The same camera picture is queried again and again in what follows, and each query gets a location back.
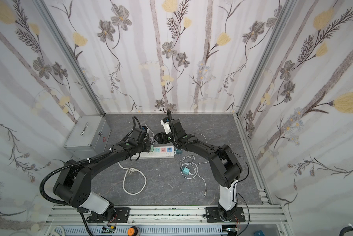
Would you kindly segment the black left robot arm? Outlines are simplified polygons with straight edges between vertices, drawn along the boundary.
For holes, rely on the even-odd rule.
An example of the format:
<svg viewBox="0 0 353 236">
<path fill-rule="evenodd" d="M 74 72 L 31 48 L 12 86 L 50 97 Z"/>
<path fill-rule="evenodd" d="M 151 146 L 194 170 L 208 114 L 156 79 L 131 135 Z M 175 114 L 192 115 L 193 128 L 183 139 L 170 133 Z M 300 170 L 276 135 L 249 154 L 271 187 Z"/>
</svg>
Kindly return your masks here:
<svg viewBox="0 0 353 236">
<path fill-rule="evenodd" d="M 40 182 L 41 196 L 49 202 L 74 207 L 80 213 L 91 211 L 104 221 L 115 218 L 117 214 L 114 204 L 92 192 L 92 179 L 116 163 L 150 151 L 149 134 L 141 127 L 136 116 L 132 117 L 132 121 L 131 131 L 109 150 L 81 161 L 70 160 L 63 167 L 47 174 Z M 46 182 L 56 174 L 59 176 L 53 187 L 53 194 L 60 200 L 50 197 L 45 191 Z"/>
</svg>

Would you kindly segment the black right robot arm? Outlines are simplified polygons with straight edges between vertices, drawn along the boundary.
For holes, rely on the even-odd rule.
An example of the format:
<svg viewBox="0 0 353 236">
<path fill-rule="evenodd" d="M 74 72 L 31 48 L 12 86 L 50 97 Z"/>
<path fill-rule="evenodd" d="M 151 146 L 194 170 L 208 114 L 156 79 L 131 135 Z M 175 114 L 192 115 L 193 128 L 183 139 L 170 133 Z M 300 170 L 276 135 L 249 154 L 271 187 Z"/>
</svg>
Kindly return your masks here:
<svg viewBox="0 0 353 236">
<path fill-rule="evenodd" d="M 197 154 L 208 161 L 212 174 L 220 185 L 218 215 L 223 221 L 229 221 L 237 209 L 235 187 L 240 182 L 242 166 L 228 145 L 215 146 L 199 140 L 195 135 L 186 133 L 180 120 L 167 117 L 161 120 L 164 132 L 155 135 L 159 144 L 172 143 L 176 149 Z"/>
</svg>

